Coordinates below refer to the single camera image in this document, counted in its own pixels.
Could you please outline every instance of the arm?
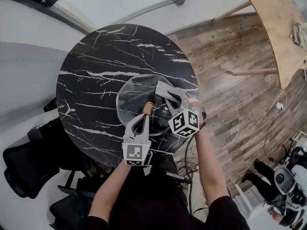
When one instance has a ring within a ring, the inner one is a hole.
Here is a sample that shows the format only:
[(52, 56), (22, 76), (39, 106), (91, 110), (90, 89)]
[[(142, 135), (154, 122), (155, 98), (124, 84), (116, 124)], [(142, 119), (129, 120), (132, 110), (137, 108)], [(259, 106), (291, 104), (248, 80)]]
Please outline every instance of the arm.
[(283, 215), (277, 213), (274, 209), (270, 209), (269, 211), (269, 214), (272, 216), (272, 218), (279, 224), (282, 219), (284, 218)]
[(208, 138), (205, 127), (195, 135), (201, 185), (204, 190), (208, 206), (222, 197), (229, 196), (223, 170), (215, 156), (215, 151)]
[(89, 216), (99, 217), (109, 222), (111, 210), (117, 200), (121, 187), (131, 169), (122, 160), (119, 166), (113, 171), (109, 178), (97, 191), (92, 203)]

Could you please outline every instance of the round table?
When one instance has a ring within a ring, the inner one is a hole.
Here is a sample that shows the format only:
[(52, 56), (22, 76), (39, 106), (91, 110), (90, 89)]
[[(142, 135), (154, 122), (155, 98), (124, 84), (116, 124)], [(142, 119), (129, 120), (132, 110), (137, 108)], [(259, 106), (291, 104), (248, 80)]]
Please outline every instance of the round table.
[[(57, 82), (61, 122), (75, 145), (103, 164), (117, 167), (123, 158), (125, 127), (116, 97), (140, 74), (157, 74), (198, 97), (195, 73), (185, 54), (167, 36), (145, 26), (115, 24), (84, 37), (67, 55)], [(148, 159), (155, 164), (185, 142), (170, 130), (149, 138)]]

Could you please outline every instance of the shoe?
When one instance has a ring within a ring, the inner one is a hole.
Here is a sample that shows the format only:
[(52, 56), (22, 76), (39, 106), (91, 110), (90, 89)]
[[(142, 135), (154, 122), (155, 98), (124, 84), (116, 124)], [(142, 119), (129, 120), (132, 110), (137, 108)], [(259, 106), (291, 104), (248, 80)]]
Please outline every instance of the shoe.
[(244, 176), (242, 177), (242, 179), (241, 179), (241, 182), (242, 183), (244, 183), (244, 182), (246, 182), (246, 176), (248, 175), (248, 174), (251, 174), (252, 173), (252, 171), (250, 170), (250, 169), (248, 169), (246, 172), (245, 172), (245, 174), (244, 174)]
[(254, 161), (254, 167), (255, 167), (255, 165), (257, 164), (257, 163), (260, 163), (261, 161), (259, 160), (259, 159), (255, 159), (255, 161)]

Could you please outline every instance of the wooden table leg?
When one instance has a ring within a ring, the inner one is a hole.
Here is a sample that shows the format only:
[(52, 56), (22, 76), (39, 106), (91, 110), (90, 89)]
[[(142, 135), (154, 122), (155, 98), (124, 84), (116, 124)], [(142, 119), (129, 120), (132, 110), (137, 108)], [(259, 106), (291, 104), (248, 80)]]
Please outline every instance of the wooden table leg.
[(277, 68), (267, 68), (260, 70), (250, 70), (241, 72), (229, 72), (233, 76), (243, 76), (243, 75), (258, 75), (258, 74), (278, 74)]
[(221, 19), (225, 18), (226, 16), (231, 15), (231, 14), (233, 14), (233, 13), (235, 13), (235, 12), (241, 10), (241, 9), (244, 9), (244, 8), (250, 6), (250, 5), (251, 5), (251, 2), (248, 0), (245, 3), (242, 3), (242, 4), (238, 5), (238, 6), (236, 6), (232, 10), (227, 11), (227, 12), (223, 13), (222, 15), (216, 17), (213, 21), (221, 20)]

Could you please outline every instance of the person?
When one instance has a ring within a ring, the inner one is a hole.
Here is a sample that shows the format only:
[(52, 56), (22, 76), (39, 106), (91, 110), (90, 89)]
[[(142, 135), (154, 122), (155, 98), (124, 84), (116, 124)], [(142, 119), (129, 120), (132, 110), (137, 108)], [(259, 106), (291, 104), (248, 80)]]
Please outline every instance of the person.
[(165, 175), (165, 170), (177, 172), (171, 157), (160, 166), (152, 166), (147, 176), (143, 168), (132, 168), (122, 161), (97, 191), (90, 213), (80, 220), (78, 230), (249, 230), (228, 194), (223, 170), (204, 128), (195, 139), (201, 185), (209, 206), (205, 223), (189, 214), (182, 189)]
[(286, 208), (286, 195), (282, 195), (278, 190), (274, 181), (274, 170), (272, 168), (258, 159), (255, 160), (254, 167), (259, 174), (269, 180), (270, 184), (252, 173), (251, 170), (248, 170), (245, 173), (242, 182), (245, 182), (246, 180), (252, 182), (262, 197), (267, 201), (267, 204), (271, 206), (268, 213), (279, 225), (284, 227), (290, 226), (293, 230), (299, 229), (303, 224), (302, 216), (305, 210), (295, 211)]

